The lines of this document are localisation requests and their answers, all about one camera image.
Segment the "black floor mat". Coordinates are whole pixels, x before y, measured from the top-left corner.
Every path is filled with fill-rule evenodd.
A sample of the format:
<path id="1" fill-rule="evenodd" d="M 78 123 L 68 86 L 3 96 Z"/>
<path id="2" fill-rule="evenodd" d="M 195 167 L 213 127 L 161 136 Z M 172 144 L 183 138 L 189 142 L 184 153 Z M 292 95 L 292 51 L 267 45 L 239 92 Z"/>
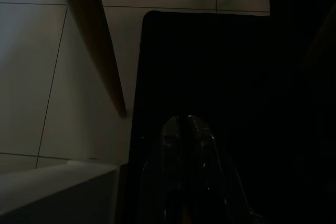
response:
<path id="1" fill-rule="evenodd" d="M 336 51 L 301 66 L 271 16 L 148 12 L 142 23 L 123 221 L 140 224 L 142 170 L 179 120 L 182 223 L 193 218 L 188 116 L 234 164 L 257 224 L 336 224 Z"/>

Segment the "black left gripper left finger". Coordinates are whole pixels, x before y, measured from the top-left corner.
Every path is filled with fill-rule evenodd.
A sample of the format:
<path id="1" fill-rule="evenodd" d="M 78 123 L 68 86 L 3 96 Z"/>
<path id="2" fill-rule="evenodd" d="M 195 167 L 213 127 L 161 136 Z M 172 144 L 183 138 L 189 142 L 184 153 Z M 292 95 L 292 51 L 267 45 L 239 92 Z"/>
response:
<path id="1" fill-rule="evenodd" d="M 140 224 L 182 224 L 182 146 L 179 118 L 173 116 L 161 128 L 160 136 L 142 170 Z"/>

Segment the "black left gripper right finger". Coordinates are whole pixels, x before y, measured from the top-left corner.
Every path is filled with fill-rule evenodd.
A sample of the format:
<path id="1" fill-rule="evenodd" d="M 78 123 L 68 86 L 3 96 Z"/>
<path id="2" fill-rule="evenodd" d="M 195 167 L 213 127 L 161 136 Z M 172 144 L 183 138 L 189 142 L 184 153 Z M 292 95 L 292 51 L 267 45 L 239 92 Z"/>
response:
<path id="1" fill-rule="evenodd" d="M 189 115 L 195 224 L 257 224 L 239 174 L 210 127 Z"/>

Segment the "white cabinet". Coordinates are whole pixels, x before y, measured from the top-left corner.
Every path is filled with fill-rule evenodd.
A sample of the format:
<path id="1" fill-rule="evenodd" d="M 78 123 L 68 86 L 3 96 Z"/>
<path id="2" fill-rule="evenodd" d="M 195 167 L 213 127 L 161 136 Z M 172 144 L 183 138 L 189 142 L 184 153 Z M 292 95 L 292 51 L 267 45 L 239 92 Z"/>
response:
<path id="1" fill-rule="evenodd" d="M 118 166 L 67 164 L 0 174 L 0 224 L 112 224 Z"/>

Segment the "wooden table leg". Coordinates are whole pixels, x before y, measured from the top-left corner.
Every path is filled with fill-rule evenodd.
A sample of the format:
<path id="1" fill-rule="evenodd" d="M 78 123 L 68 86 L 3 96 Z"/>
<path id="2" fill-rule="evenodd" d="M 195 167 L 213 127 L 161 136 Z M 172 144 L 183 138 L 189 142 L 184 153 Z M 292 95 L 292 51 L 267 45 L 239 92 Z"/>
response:
<path id="1" fill-rule="evenodd" d="M 126 117 L 117 61 L 102 0 L 66 1 L 118 115 Z"/>

